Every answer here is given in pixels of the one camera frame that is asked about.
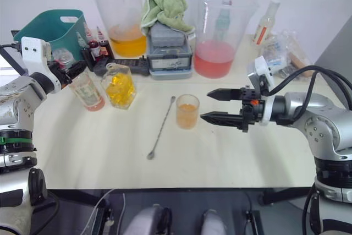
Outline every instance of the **metal spoon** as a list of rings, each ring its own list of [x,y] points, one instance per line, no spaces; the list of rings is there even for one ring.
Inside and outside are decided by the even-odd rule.
[[[156,141],[155,141],[155,144],[154,144],[154,147],[153,147],[152,151],[149,152],[149,154],[147,155],[147,159],[148,159],[148,160],[151,160],[151,159],[154,158],[154,151],[155,151],[156,145],[158,144],[161,131],[163,130],[163,127],[164,127],[166,118],[167,118],[167,116],[169,115],[169,112],[170,112],[171,105],[172,105],[173,102],[175,102],[175,99],[176,99],[175,96],[172,96],[172,97],[171,97],[169,109],[167,110],[166,115],[165,115],[165,117],[164,117],[164,121],[163,121],[163,124],[161,125],[160,131],[159,131],[159,134],[158,134],[158,137],[157,137],[157,139],[156,139]]]

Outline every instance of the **orange liquid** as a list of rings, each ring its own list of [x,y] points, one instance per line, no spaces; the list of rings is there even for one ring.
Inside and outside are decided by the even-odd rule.
[[[101,101],[98,104],[96,104],[95,106],[91,106],[91,107],[84,106],[84,107],[89,111],[98,111],[98,110],[101,110],[104,105],[105,105],[105,100],[103,98],[101,98]]]
[[[197,122],[197,107],[191,104],[182,104],[177,108],[177,124],[182,129],[191,129]]]
[[[123,57],[137,57],[146,52],[147,37],[142,36],[133,41],[116,41],[110,38],[114,50]]]
[[[142,35],[139,25],[120,32],[118,26],[109,29],[109,37],[114,50],[123,57],[137,57],[146,52],[147,37]]]
[[[196,45],[194,68],[202,76],[221,78],[230,71],[234,48],[222,41],[205,41]]]

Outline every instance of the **white bottle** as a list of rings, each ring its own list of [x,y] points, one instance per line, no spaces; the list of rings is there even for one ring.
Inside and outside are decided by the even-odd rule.
[[[271,0],[265,15],[260,19],[257,30],[252,39],[255,45],[260,45],[268,37],[275,23],[275,14],[280,6],[279,0]]]

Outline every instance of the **white table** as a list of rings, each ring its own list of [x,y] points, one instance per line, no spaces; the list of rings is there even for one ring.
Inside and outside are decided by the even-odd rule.
[[[220,102],[206,94],[216,88],[249,84],[246,65],[257,57],[246,36],[231,73],[207,79],[197,73],[185,80],[155,81],[136,76],[137,97],[125,110],[83,108],[69,88],[53,95],[35,113],[34,144],[38,168],[50,189],[307,187],[315,176],[305,137],[274,123],[250,125],[249,132],[199,120],[193,130],[179,129],[175,105],[164,126],[154,160],[146,159],[172,95],[193,94],[200,113],[239,113],[240,102]],[[286,91],[306,91],[296,81]],[[341,106],[320,78],[315,92]]]

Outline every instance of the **black cable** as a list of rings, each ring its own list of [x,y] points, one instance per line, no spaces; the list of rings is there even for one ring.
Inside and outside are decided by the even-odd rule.
[[[7,48],[7,47],[11,47],[12,48],[12,44],[0,45],[0,48]]]
[[[348,105],[348,109],[350,109],[350,110],[352,110],[352,99],[351,99],[351,96],[350,96],[350,94],[348,93],[348,90],[346,89],[346,87],[344,86],[344,84],[341,82],[341,78],[339,79],[339,78],[331,78],[331,77],[329,77],[331,80],[333,80],[336,84],[337,84],[337,86],[340,88],[340,90],[342,91],[342,93],[343,93],[343,95],[345,96],[345,98],[346,98],[346,101],[347,101],[347,105]]]
[[[313,87],[314,87],[314,83],[315,83],[315,79],[317,77],[317,74],[318,74],[317,71],[315,71],[313,73],[312,78],[310,79],[310,83],[309,83],[308,91],[307,91],[307,94],[306,94],[306,98],[305,98],[305,100],[303,102],[303,105],[301,106],[301,109],[298,112],[298,114],[295,117],[293,117],[293,119],[292,119],[293,122],[295,122],[298,119],[300,119],[303,116],[304,112],[307,110],[310,98],[312,96]]]
[[[293,74],[288,76],[285,80],[283,80],[273,90],[271,90],[270,92],[268,90],[262,90],[261,94],[264,96],[272,96],[272,95],[276,94],[277,92],[281,91],[286,85],[288,85],[298,75],[302,74],[303,72],[309,71],[309,70],[315,70],[317,72],[323,73],[326,76],[328,76],[331,80],[333,80],[338,85],[338,87],[341,89],[342,93],[344,94],[344,96],[347,100],[348,109],[352,110],[351,96],[348,93],[348,91],[346,90],[346,87],[339,80],[339,78],[342,79],[342,81],[344,81],[351,90],[352,90],[352,83],[347,78],[342,76],[341,74],[334,72],[332,70],[328,70],[328,69],[316,66],[316,65],[309,65],[307,67],[303,67],[303,68],[297,70],[296,72],[294,72]]]
[[[249,194],[246,191],[243,191],[243,193],[246,195],[247,199],[248,199],[248,203],[249,203],[249,212],[252,213],[252,209],[253,209],[253,204],[252,204],[252,200],[249,197]],[[246,228],[248,225],[248,220],[246,219],[246,223],[244,224],[244,228],[243,228],[243,235],[246,235]]]
[[[246,222],[246,224],[244,224],[243,235],[246,235],[247,224],[248,224],[248,221]]]
[[[306,67],[303,67],[303,68],[295,71],[293,74],[288,76],[285,80],[283,80],[279,85],[277,85],[270,92],[267,90],[262,91],[262,95],[263,96],[272,96],[272,95],[276,94],[277,92],[281,91],[286,85],[288,85],[288,83],[290,83],[293,79],[295,79],[298,75],[300,75],[306,71],[311,71],[311,70],[323,73],[328,77],[332,76],[332,79],[335,78],[334,73],[331,70],[328,70],[328,69],[325,69],[325,68],[322,68],[322,67],[316,66],[316,65],[308,65]]]
[[[253,208],[252,200],[251,200],[251,198],[249,197],[249,194],[246,191],[243,191],[243,193],[246,195],[246,197],[248,199],[249,211],[252,211],[252,208]]]
[[[40,226],[35,232],[33,232],[31,235],[38,235],[48,224],[52,219],[56,216],[57,212],[60,209],[60,201],[56,195],[54,195],[52,192],[48,191],[48,194],[55,200],[56,205],[55,209],[52,213],[52,215]]]
[[[315,191],[315,184],[313,184],[312,187],[310,188],[308,195],[306,197],[306,201],[304,203],[304,208],[302,213],[302,234],[303,235],[307,235],[307,226],[306,226],[307,210],[314,191]]]
[[[333,70],[330,70],[330,72],[332,72],[334,75],[336,75],[342,81],[344,81],[347,84],[347,86],[352,90],[352,83],[346,77],[344,77],[343,75],[341,75],[338,72],[335,72]]]

